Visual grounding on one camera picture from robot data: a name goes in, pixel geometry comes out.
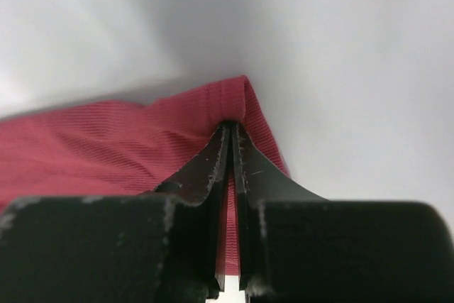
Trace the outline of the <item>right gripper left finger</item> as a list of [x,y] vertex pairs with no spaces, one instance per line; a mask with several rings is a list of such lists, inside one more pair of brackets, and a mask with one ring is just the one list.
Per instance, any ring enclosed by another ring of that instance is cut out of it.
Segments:
[[225,286],[227,123],[155,189],[1,213],[2,302],[205,302]]

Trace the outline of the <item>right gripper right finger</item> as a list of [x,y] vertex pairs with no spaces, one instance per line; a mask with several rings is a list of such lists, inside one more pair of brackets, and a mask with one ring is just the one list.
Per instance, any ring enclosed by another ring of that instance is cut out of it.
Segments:
[[453,242],[429,204],[331,201],[231,124],[239,286],[248,302],[452,302]]

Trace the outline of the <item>maroon garment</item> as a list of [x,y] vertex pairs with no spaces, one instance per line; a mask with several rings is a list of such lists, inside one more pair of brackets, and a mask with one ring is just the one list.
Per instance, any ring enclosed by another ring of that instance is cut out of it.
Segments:
[[208,142],[241,122],[286,170],[247,77],[212,82],[150,105],[100,101],[1,122],[1,205],[22,196],[139,194],[155,188]]

